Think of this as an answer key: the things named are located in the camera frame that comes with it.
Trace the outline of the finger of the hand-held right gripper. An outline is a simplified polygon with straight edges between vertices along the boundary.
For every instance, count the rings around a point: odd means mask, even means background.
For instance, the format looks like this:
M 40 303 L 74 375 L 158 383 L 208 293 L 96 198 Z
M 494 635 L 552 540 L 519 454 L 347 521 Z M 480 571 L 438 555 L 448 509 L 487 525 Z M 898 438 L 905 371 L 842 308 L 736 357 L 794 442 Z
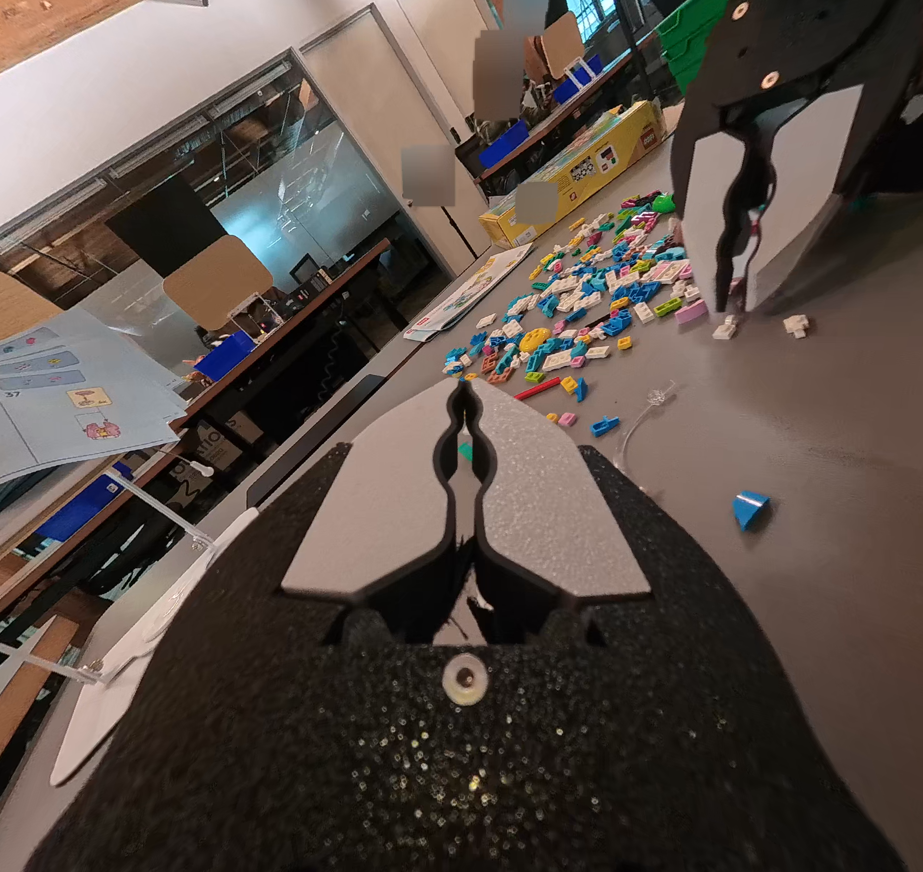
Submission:
M 751 237 L 750 154 L 749 138 L 738 130 L 700 138 L 692 150 L 681 224 L 686 256 L 712 313 L 725 310 Z
M 842 205 L 836 187 L 863 92 L 858 83 L 825 93 L 775 132 L 771 190 L 744 268 L 745 311 L 774 297 Z

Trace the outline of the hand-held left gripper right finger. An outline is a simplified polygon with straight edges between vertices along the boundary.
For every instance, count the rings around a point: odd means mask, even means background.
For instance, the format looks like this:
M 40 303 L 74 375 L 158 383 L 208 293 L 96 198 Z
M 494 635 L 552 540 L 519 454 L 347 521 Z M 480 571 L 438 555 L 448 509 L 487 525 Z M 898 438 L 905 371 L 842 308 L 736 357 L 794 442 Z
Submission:
M 467 385 L 476 583 L 489 604 L 596 604 L 651 593 L 583 454 L 483 381 Z

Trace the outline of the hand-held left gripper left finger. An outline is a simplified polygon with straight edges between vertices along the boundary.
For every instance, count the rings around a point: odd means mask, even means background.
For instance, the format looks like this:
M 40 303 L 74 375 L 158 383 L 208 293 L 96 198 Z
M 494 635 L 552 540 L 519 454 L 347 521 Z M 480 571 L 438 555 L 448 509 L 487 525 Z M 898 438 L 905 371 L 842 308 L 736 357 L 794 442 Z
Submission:
M 362 604 L 406 590 L 423 607 L 454 606 L 466 566 L 449 481 L 472 396 L 470 383 L 445 379 L 353 440 L 282 579 L 286 595 Z

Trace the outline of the pile of colourful lego bricks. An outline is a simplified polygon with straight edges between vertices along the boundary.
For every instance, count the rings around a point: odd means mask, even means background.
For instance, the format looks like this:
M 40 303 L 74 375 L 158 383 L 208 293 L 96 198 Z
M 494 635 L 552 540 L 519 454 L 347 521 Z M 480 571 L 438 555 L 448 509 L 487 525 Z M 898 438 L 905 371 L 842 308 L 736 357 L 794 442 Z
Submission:
M 568 244 L 534 268 L 530 291 L 502 315 L 481 318 L 469 344 L 446 353 L 443 375 L 503 384 L 522 370 L 533 386 L 606 358 L 612 348 L 630 349 L 634 322 L 674 315 L 683 324 L 706 314 L 675 213 L 648 209 L 660 194 L 629 197 L 617 213 L 571 224 Z M 533 353 L 520 352 L 519 340 L 537 327 L 551 336 Z

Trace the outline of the clear curved lego piece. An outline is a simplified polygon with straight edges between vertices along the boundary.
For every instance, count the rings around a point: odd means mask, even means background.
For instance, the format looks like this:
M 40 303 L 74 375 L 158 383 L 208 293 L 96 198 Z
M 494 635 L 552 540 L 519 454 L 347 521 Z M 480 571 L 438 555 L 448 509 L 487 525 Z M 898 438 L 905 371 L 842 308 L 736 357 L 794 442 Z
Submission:
M 621 444 L 614 457 L 614 464 L 621 474 L 629 476 L 629 447 L 633 438 L 643 424 L 651 422 L 662 413 L 667 404 L 675 398 L 676 391 L 677 382 L 673 379 L 663 386 L 652 387 L 648 390 L 642 410 L 622 437 Z

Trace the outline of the yellow lego box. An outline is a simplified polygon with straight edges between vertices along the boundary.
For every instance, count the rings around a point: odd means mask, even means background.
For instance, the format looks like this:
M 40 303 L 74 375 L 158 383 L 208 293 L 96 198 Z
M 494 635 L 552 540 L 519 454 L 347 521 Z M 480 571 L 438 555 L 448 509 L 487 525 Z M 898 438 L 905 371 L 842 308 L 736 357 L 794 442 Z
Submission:
M 529 177 L 529 184 L 547 184 L 558 195 L 555 212 L 546 220 L 524 220 L 516 196 L 502 197 L 479 218 L 491 242 L 512 248 L 534 241 L 563 220 L 608 183 L 659 146 L 665 137 L 661 106 L 641 100 L 628 110 L 605 111 L 580 136 Z

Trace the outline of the blue wedge lego brick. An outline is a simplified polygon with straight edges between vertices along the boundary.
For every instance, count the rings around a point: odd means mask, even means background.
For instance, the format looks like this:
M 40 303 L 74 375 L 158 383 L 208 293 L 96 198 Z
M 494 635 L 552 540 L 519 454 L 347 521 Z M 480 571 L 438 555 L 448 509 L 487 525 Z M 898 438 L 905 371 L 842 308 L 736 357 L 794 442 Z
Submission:
M 771 502 L 771 497 L 755 491 L 738 492 L 732 502 L 732 512 L 741 531 L 746 532 L 753 528 L 759 517 L 770 509 Z

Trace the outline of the stack of green bins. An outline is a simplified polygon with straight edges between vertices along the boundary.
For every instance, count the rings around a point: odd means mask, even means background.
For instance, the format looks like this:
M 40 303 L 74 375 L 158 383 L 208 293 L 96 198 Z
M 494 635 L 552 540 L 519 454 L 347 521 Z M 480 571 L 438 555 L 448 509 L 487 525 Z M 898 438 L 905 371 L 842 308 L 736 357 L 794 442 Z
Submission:
M 682 96 L 697 76 L 706 44 L 729 0 L 686 0 L 655 28 L 662 56 Z

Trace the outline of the blue storage bin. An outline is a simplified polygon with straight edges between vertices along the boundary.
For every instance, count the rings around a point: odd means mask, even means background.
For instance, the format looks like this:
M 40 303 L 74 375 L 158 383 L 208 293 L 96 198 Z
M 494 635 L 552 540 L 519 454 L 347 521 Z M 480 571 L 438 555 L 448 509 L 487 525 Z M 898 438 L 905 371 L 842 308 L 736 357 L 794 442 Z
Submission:
M 553 91 L 553 99 L 559 105 L 564 104 L 589 86 L 604 70 L 602 60 L 598 54 L 589 60 L 576 58 L 566 66 L 561 82 Z
M 523 119 L 519 119 L 500 135 L 496 141 L 490 143 L 478 155 L 484 170 L 489 170 L 500 163 L 505 157 L 524 144 L 529 138 L 529 128 Z
M 99 475 L 51 518 L 34 530 L 43 540 L 64 543 L 106 508 L 123 487 L 108 475 Z
M 238 330 L 198 360 L 193 368 L 208 380 L 218 382 L 256 348 L 254 340 L 246 332 Z

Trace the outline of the long wooden workbench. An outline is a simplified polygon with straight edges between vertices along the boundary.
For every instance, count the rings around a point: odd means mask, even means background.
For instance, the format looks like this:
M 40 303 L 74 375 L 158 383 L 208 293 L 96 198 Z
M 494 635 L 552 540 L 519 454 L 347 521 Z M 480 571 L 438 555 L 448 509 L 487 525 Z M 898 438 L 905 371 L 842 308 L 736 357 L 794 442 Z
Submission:
M 375 266 L 380 255 L 389 248 L 390 241 L 382 239 L 366 254 L 355 259 L 352 266 L 343 272 L 340 277 L 334 279 L 329 286 L 316 291 L 313 299 L 308 301 L 299 312 L 284 321 L 270 335 L 267 335 L 237 366 L 191 401 L 185 413 L 170 424 L 175 435 L 183 438 L 188 428 L 196 427 L 201 419 L 207 420 L 211 426 L 236 445 L 245 456 L 254 457 L 255 451 L 251 449 L 250 444 L 241 441 L 237 432 L 228 430 L 225 424 L 231 416 L 248 402 L 249 392 L 260 390 L 264 384 L 270 381 L 271 376 L 282 372 L 283 366 L 279 362 L 274 362 L 271 365 L 271 370 L 260 377 L 258 384 L 249 386 L 247 389 L 238 388 L 237 382 L 242 377 L 246 377 L 252 367 L 264 362 L 266 356 L 270 356 L 274 350 L 292 351 L 292 348 L 286 345 L 287 338 L 291 336 L 301 337 L 301 327 L 312 323 L 314 318 L 326 309 L 331 300 L 338 298 L 347 285 L 352 283 L 368 267 Z M 38 512 L 25 525 L 15 529 L 7 528 L 6 531 L 10 532 L 10 535 L 2 540 L 2 577 L 5 578 L 1 587 L 3 610 L 16 605 L 17 600 L 23 594 L 30 592 L 60 560 L 70 554 L 75 547 L 86 540 L 88 535 L 98 529 L 104 520 L 116 509 L 119 509 L 125 498 L 123 496 L 112 496 L 108 504 L 99 513 L 90 518 L 86 524 L 76 530 L 66 542 L 58 543 L 52 549 L 46 550 L 30 560 L 14 554 L 18 544 L 36 532 L 40 525 L 51 519 L 63 506 L 71 502 L 99 477 L 105 476 L 113 479 L 114 475 L 111 474 L 111 471 L 120 474 L 121 471 L 117 465 L 124 461 L 127 456 L 127 453 L 120 453 L 81 463 L 73 467 L 68 473 L 56 475 L 54 484 L 51 484 L 49 479 L 45 479 L 38 485 L 42 492 L 34 498 L 22 497 L 22 501 L 28 509 L 38 508 Z

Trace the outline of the closed white instruction booklet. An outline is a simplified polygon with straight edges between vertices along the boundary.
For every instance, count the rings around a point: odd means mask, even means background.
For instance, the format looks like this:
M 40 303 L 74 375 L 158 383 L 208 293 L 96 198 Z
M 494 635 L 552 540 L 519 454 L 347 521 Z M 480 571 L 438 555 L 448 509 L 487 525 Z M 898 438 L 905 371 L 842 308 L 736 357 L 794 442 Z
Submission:
M 534 246 L 533 243 L 527 243 L 490 256 L 444 301 L 408 327 L 402 334 L 403 338 L 425 343 L 457 324 L 473 310 L 479 301 L 499 285 L 502 279 L 506 278 L 516 266 L 519 266 Z

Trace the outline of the brown board on white stand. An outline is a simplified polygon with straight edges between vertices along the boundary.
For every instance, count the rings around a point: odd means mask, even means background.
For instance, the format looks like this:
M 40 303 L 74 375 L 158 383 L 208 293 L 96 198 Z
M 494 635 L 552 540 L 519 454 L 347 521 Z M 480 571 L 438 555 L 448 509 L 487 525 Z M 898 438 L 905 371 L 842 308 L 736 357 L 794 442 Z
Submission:
M 271 271 L 237 236 L 226 234 L 163 280 L 163 291 L 196 325 L 218 330 L 254 295 L 274 285 Z
M 540 35 L 540 45 L 549 73 L 559 79 L 585 51 L 575 13 L 569 10 L 548 25 Z

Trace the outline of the white booklet stand base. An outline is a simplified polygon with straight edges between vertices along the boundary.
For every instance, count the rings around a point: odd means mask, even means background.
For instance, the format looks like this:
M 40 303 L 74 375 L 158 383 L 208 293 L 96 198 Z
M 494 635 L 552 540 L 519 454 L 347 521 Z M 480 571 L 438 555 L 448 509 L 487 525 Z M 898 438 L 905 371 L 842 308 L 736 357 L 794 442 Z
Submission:
M 185 601 L 209 568 L 259 516 L 246 509 L 219 536 L 213 548 L 195 563 L 148 609 L 102 657 L 98 679 L 85 686 L 63 736 L 50 775 L 50 785 L 67 783 L 112 735 L 137 693 L 156 647 Z

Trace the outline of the open pale blue instruction booklet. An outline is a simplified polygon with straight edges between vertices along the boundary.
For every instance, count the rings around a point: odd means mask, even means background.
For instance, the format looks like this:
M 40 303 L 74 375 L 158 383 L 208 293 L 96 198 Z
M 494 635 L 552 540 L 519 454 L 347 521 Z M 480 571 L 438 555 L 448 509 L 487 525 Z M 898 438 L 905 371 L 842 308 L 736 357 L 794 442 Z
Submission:
M 174 444 L 178 378 L 80 308 L 1 342 L 1 483 Z

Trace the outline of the black square panel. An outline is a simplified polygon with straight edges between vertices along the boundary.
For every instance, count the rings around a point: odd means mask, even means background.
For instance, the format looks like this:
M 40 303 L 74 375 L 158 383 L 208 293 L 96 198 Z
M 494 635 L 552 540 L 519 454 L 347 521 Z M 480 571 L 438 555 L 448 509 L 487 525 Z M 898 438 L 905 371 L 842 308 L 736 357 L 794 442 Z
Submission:
M 181 175 L 165 180 L 105 225 L 162 278 L 228 234 Z

